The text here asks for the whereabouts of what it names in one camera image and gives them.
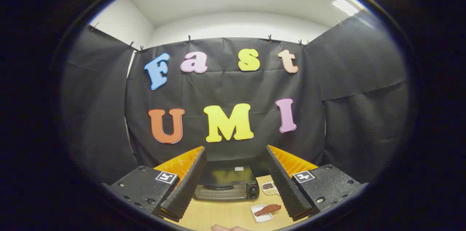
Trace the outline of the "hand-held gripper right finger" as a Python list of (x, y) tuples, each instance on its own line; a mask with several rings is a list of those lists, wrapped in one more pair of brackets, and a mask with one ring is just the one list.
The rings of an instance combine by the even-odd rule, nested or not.
[(368, 185), (332, 164), (316, 166), (268, 145), (268, 169), (284, 207), (294, 221), (333, 209), (358, 196)]

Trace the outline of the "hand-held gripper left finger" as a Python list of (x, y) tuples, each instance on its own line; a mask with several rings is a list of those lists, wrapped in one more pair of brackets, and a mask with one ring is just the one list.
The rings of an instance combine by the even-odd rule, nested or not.
[(191, 202), (205, 165), (205, 147), (200, 146), (154, 168), (141, 165), (103, 187), (136, 211), (178, 222)]

